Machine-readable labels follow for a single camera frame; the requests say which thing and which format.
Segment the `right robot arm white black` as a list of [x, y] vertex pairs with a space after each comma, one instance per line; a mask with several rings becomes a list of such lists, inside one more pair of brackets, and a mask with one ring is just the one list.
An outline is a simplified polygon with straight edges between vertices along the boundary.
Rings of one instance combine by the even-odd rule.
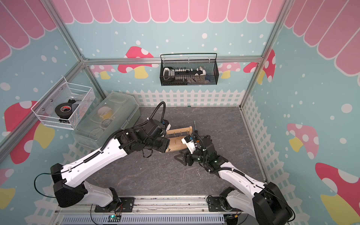
[[187, 150], [174, 158], [185, 166], [195, 162], [209, 174], [232, 184], [220, 195], [225, 211], [238, 209], [254, 217], [260, 225], [286, 225], [296, 218], [295, 211], [285, 200], [279, 187], [263, 183], [237, 169], [228, 159], [217, 154], [210, 136], [193, 133], [184, 137]]

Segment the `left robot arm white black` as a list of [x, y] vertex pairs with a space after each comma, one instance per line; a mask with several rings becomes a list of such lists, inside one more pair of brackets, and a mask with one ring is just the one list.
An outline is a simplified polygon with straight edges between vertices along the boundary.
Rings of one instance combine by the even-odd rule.
[[59, 207], [93, 204], [106, 212], [118, 211], [123, 203], [112, 188], [102, 188], [86, 181], [88, 177], [133, 152], [166, 152], [170, 140], [166, 138], [170, 123], [165, 120], [166, 103], [160, 102], [143, 123], [113, 132], [97, 150], [72, 163], [51, 167], [54, 198]]

